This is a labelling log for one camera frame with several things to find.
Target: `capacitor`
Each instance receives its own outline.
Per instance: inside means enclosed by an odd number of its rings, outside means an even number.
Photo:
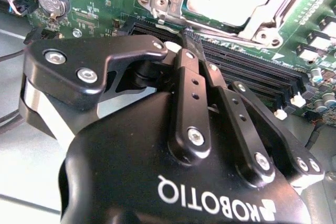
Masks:
[[[311,80],[313,82],[319,82],[323,80],[323,76],[321,74],[321,69],[319,68],[314,68],[312,70],[310,70],[310,76],[311,76]]]
[[[322,113],[323,111],[325,111],[327,109],[327,107],[324,105],[324,102],[322,99],[316,100],[314,102],[314,106],[315,106],[315,110],[318,113]]]
[[[331,107],[336,104],[336,98],[334,93],[326,93],[322,96],[323,103],[327,107]]]

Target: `wire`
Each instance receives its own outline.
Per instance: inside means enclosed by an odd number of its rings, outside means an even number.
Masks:
[[[5,123],[4,125],[0,126],[0,135],[6,133],[7,131],[11,131],[12,129],[18,127],[24,122],[21,115],[15,116],[9,122]]]
[[[19,110],[15,110],[15,111],[11,112],[10,114],[5,115],[2,118],[0,118],[0,123],[3,123],[3,122],[5,122],[5,121],[17,116],[17,115],[19,115]]]
[[[325,123],[322,120],[318,120],[315,123],[315,127],[313,129],[313,131],[311,132],[311,135],[305,145],[305,148],[307,149],[311,149],[312,146],[316,143],[317,138],[320,136],[321,131],[323,130],[323,128],[325,127]]]
[[[0,57],[0,62],[5,61],[5,60],[9,60],[9,59],[13,59],[13,58],[18,57],[22,54],[23,54],[23,49],[18,51],[18,52],[14,52],[10,55],[5,55],[5,56]]]

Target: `screw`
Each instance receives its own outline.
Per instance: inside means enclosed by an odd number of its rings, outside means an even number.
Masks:
[[[238,84],[238,87],[239,87],[240,90],[242,90],[242,92],[245,92],[245,91],[246,91],[246,89],[245,89],[245,87],[244,87],[243,85]]]
[[[97,74],[89,68],[79,69],[77,77],[86,83],[94,83],[98,79]]]
[[[47,61],[56,65],[63,64],[67,60],[63,54],[57,51],[48,51],[44,54],[44,57]]]
[[[262,169],[264,169],[264,170],[269,170],[270,169],[269,162],[268,162],[267,158],[265,156],[263,156],[263,154],[261,154],[259,152],[256,152],[255,159],[256,159],[257,163],[262,167]]]
[[[188,130],[188,138],[194,145],[201,146],[204,144],[203,135],[195,128],[190,128]]]
[[[296,159],[296,162],[301,167],[301,169],[304,170],[305,172],[309,170],[308,165],[300,157]]]
[[[154,45],[155,47],[159,48],[159,49],[162,49],[162,48],[163,48],[163,46],[162,46],[161,44],[157,43],[157,42],[153,42],[153,45]]]
[[[189,58],[194,59],[194,56],[193,56],[192,53],[190,53],[190,52],[186,52],[185,54],[186,54]]]
[[[72,30],[72,35],[76,38],[80,38],[80,37],[82,37],[83,34],[82,34],[81,30],[79,30],[78,28],[74,28]]]
[[[217,69],[218,69],[216,65],[213,65],[211,63],[209,64],[209,67],[214,71],[217,71]]]
[[[309,159],[309,162],[311,164],[311,167],[313,167],[313,169],[316,171],[316,172],[320,172],[321,169],[320,167],[318,166],[318,164],[316,164],[316,162],[314,160],[312,160],[311,158]]]

